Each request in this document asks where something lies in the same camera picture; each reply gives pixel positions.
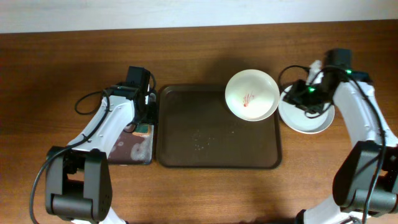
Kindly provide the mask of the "green and orange sponge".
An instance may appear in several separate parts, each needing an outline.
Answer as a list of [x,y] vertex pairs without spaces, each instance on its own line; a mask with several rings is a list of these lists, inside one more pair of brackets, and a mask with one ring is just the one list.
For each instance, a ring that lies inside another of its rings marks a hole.
[[138,124],[133,131],[134,136],[150,136],[153,132],[153,125],[151,124]]

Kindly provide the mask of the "small black metal tray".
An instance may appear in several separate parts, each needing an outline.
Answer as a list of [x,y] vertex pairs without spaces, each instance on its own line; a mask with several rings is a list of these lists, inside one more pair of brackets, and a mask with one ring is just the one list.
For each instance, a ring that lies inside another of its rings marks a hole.
[[[138,124],[132,124],[134,103],[124,96],[112,96],[113,109],[106,122],[106,145],[104,150],[108,162],[116,165],[149,164],[152,160],[154,129],[150,136],[134,136],[132,133]],[[149,102],[156,103],[156,95],[151,94]]]

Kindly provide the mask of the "white plate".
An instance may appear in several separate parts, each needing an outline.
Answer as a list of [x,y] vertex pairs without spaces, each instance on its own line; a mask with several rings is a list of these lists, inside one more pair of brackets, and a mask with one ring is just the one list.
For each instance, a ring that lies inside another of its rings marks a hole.
[[265,72],[243,70],[231,77],[224,98],[229,110],[245,121],[262,121],[279,105],[280,93],[275,80]]
[[304,134],[316,134],[326,130],[334,120],[335,107],[331,106],[325,113],[317,118],[310,119],[301,109],[283,101],[286,91],[291,89],[288,86],[281,94],[278,111],[283,122],[293,130]]
[[304,134],[317,134],[326,130],[333,122],[335,115],[323,114],[322,116],[310,119],[303,114],[287,116],[280,114],[283,122],[291,129]]

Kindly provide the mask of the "large brown serving tray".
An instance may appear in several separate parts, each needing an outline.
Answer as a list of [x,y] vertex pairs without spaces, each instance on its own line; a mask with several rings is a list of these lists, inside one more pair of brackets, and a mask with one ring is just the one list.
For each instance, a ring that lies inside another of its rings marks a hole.
[[245,121],[224,86],[169,85],[159,95],[156,159],[170,168],[275,169],[282,162],[277,114]]

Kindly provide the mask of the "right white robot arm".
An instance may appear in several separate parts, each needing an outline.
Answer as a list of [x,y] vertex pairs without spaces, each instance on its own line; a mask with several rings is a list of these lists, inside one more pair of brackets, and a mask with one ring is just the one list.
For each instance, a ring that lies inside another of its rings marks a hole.
[[286,124],[338,108],[353,148],[333,179],[332,195],[307,210],[295,223],[366,223],[368,218],[397,213],[397,136],[378,107],[373,81],[366,72],[353,70],[351,51],[331,49],[323,62],[304,69],[299,79],[282,90],[280,110]]

